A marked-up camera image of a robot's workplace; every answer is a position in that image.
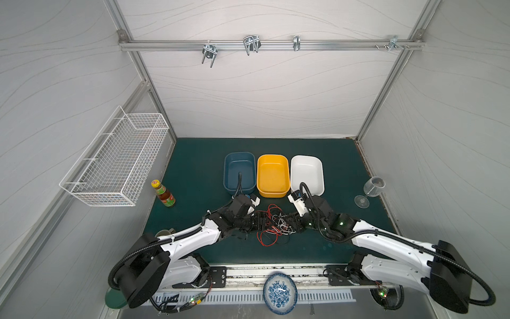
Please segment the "sauce bottle yellow cap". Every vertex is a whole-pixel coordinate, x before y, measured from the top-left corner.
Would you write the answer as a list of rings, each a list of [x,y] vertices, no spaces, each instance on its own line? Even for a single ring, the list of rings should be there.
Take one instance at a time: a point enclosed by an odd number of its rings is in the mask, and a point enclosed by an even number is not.
[[[173,194],[158,179],[154,179],[151,186],[164,206],[173,207],[175,205],[176,200]]]

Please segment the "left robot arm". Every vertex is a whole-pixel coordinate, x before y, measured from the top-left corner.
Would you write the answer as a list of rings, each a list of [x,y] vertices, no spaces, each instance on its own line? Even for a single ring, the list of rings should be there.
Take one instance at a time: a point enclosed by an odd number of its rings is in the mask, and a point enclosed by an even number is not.
[[[130,308],[137,308],[160,288],[176,284],[203,286],[210,266],[196,251],[233,232],[252,231],[258,224],[254,212],[259,204],[260,198],[254,194],[237,195],[193,227],[166,236],[141,236],[110,271],[110,288],[120,291]]]

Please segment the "yellow plastic bin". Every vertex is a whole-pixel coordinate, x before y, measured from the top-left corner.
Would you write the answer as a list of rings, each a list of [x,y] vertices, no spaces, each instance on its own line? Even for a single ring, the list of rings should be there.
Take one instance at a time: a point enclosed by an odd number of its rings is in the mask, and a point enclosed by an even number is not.
[[[283,198],[290,190],[288,159],[279,154],[264,154],[257,162],[256,187],[263,198]]]

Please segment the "green round lid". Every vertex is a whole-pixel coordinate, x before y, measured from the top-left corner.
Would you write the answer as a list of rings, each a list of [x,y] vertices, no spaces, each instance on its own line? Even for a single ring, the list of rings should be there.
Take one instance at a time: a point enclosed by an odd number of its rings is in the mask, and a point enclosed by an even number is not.
[[[109,288],[105,294],[105,304],[111,309],[122,309],[128,305],[121,291]]]

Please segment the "white plastic bin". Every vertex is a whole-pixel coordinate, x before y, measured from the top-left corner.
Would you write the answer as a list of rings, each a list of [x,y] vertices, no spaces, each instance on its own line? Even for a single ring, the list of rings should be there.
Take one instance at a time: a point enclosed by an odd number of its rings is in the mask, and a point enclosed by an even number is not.
[[[300,183],[307,184],[312,195],[321,196],[325,192],[324,169],[322,161],[313,156],[297,155],[291,159],[291,190],[299,190]]]

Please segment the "blue plastic bin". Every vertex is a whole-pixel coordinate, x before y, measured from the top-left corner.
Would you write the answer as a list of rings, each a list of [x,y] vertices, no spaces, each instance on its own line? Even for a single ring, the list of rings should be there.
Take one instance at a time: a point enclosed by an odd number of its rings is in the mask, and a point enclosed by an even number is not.
[[[256,187],[255,156],[250,152],[233,152],[224,159],[223,186],[231,195],[238,189],[241,176],[241,191],[251,194]]]

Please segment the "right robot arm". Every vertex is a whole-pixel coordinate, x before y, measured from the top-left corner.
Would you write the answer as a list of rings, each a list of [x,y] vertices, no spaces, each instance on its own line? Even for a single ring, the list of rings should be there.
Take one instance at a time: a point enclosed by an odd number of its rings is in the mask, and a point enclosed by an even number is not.
[[[297,191],[288,199],[297,210],[292,222],[296,231],[313,229],[332,243],[350,243],[370,251],[357,253],[341,272],[350,283],[412,288],[459,314],[468,313],[470,305],[495,304],[495,292],[467,266],[452,244],[414,241],[346,213],[337,214],[317,195],[309,198]]]

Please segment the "blue white patterned plate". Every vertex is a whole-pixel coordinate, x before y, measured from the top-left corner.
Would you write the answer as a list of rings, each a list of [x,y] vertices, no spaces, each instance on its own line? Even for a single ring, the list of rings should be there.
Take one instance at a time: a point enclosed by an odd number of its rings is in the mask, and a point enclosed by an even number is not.
[[[287,315],[297,304],[298,290],[290,276],[277,272],[264,283],[262,297],[271,312]]]

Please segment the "metal crossbar rail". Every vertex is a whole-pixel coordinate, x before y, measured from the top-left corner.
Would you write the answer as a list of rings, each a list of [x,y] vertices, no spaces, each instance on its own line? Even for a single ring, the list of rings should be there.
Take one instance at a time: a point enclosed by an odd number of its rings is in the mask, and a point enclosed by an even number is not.
[[[306,40],[299,36],[287,40],[267,40],[249,37],[247,40],[208,40],[208,41],[124,41],[119,46],[122,51],[156,52],[182,51],[201,52],[212,48],[218,52],[245,51],[251,48],[261,51],[417,51],[425,47],[420,40],[398,39],[380,40]]]

